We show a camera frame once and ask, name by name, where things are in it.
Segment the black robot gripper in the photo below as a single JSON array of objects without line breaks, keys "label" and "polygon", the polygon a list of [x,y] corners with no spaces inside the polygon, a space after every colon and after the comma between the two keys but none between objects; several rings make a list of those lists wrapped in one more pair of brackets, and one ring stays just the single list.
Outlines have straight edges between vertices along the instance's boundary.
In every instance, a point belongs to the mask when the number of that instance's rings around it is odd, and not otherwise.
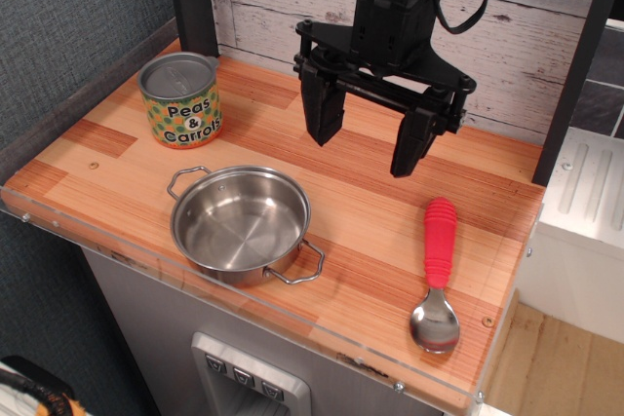
[{"label": "black robot gripper", "polygon": [[357,0],[352,25],[297,25],[294,69],[306,129],[318,145],[342,128],[347,94],[403,114],[394,177],[410,176],[438,134],[458,131],[476,83],[433,50],[436,22],[447,22],[440,0]]}]

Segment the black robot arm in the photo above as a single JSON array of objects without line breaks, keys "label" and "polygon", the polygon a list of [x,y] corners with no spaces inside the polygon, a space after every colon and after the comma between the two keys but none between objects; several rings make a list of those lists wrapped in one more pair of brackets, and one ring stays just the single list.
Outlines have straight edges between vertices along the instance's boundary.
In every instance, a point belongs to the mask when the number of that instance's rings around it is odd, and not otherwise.
[{"label": "black robot arm", "polygon": [[342,127],[347,95],[400,112],[391,172],[411,175],[436,136],[459,130],[466,97],[476,89],[470,76],[433,50],[434,24],[461,34],[485,10],[451,27],[440,0],[357,0],[352,25],[300,22],[294,70],[308,133],[319,145],[327,143]]}]

